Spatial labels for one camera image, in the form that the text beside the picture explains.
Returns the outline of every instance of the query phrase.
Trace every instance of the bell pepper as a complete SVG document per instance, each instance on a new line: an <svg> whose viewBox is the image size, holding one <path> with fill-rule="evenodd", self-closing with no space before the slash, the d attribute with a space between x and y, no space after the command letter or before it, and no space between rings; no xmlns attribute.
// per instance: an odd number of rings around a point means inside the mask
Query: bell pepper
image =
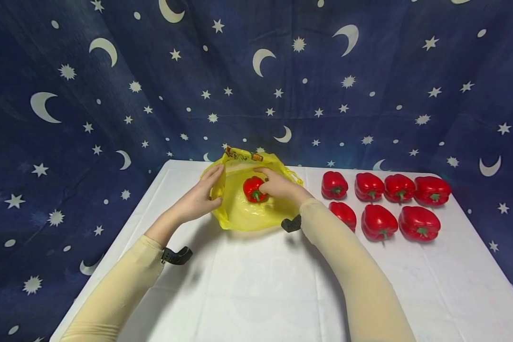
<svg viewBox="0 0 513 342"><path fill-rule="evenodd" d="M329 210L333 212L351 231L356 232L357 217L356 213L343 202L331 202L329 204Z"/></svg>
<svg viewBox="0 0 513 342"><path fill-rule="evenodd" d="M440 206L448 201L451 194L447 182L432 176L416 177L414 198L421 205Z"/></svg>
<svg viewBox="0 0 513 342"><path fill-rule="evenodd" d="M253 176L250 179L245 180L243 183L243 193L245 193L249 202L257 203L266 200L268 194L259 190L262 184L264 184L264 181L257 176Z"/></svg>
<svg viewBox="0 0 513 342"><path fill-rule="evenodd" d="M414 182L409 179L409 177L399 173L393 176L387 176L385 185L386 191L384 197L395 203L409 201L414 197L414 191L416 190Z"/></svg>
<svg viewBox="0 0 513 342"><path fill-rule="evenodd" d="M340 172L328 171L321 181L321 194L326 199L341 199L346 196L348 182Z"/></svg>
<svg viewBox="0 0 513 342"><path fill-rule="evenodd" d="M361 230L369 240L386 240L398 229L397 220L386 208L369 204L361 215Z"/></svg>
<svg viewBox="0 0 513 342"><path fill-rule="evenodd" d="M426 208L407 206L401 210L399 226L403 235L410 240L429 242L437 237L441 222Z"/></svg>
<svg viewBox="0 0 513 342"><path fill-rule="evenodd" d="M374 174L365 172L356 176L356 196L361 201L376 201L384 193L384 183Z"/></svg>

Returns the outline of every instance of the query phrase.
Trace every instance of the white tablecloth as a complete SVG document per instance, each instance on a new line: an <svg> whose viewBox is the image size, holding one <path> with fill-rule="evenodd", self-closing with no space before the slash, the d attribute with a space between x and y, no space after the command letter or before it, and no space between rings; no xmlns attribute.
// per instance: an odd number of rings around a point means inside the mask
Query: white tablecloth
<svg viewBox="0 0 513 342"><path fill-rule="evenodd" d="M58 341L98 282L153 221L198 181L209 165L168 161L73 303L51 341ZM291 168L324 203L321 178L330 169ZM433 209L442 229L432 244L397 232L385 243L361 232L366 204L355 197L358 170L337 170L350 185L344 201L358 216L356 234L393 284L422 342L513 342L513 287L454 197ZM373 171L385 179L394 172ZM414 179L420 173L405 173ZM395 216L401 206L382 199ZM185 266L167 265L146 293L119 341L349 341L342 291L301 231L223 231L211 215L183 225L169 247L189 246Z"/></svg>

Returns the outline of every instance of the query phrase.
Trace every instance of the dark blue backdrop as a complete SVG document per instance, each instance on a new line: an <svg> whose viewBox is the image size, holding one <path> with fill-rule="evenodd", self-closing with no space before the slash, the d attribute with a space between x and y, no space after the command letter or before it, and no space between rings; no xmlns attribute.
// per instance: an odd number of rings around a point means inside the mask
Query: dark blue backdrop
<svg viewBox="0 0 513 342"><path fill-rule="evenodd" d="M163 163L225 144L440 174L513 284L513 0L168 3L0 0L0 341L47 341Z"/></svg>

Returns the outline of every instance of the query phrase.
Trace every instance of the beige sleeve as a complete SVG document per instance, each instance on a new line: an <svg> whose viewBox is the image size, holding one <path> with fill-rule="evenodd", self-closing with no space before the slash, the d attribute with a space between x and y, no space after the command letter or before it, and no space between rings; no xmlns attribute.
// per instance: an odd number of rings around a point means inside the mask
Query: beige sleeve
<svg viewBox="0 0 513 342"><path fill-rule="evenodd" d="M317 199L300 207L302 230L342 286L352 342L415 342L392 285L356 235Z"/></svg>
<svg viewBox="0 0 513 342"><path fill-rule="evenodd" d="M142 235L99 282L61 342L114 342L162 273L163 248Z"/></svg>

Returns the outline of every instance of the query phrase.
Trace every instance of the black clip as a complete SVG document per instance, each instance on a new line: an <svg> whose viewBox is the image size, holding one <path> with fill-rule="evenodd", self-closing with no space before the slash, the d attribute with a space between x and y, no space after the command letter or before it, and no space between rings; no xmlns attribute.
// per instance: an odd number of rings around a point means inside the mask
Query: black clip
<svg viewBox="0 0 513 342"><path fill-rule="evenodd" d="M292 221L288 218L284 219L281 222L281 227L288 233L292 233L293 231L297 231L300 229L302 224L302 217L297 215Z"/></svg>
<svg viewBox="0 0 513 342"><path fill-rule="evenodd" d="M173 265L184 265L188 262L188 260L192 257L194 253L187 246L184 246L178 253L173 252L169 248L166 248L163 251L163 255L161 256L161 263L170 263Z"/></svg>

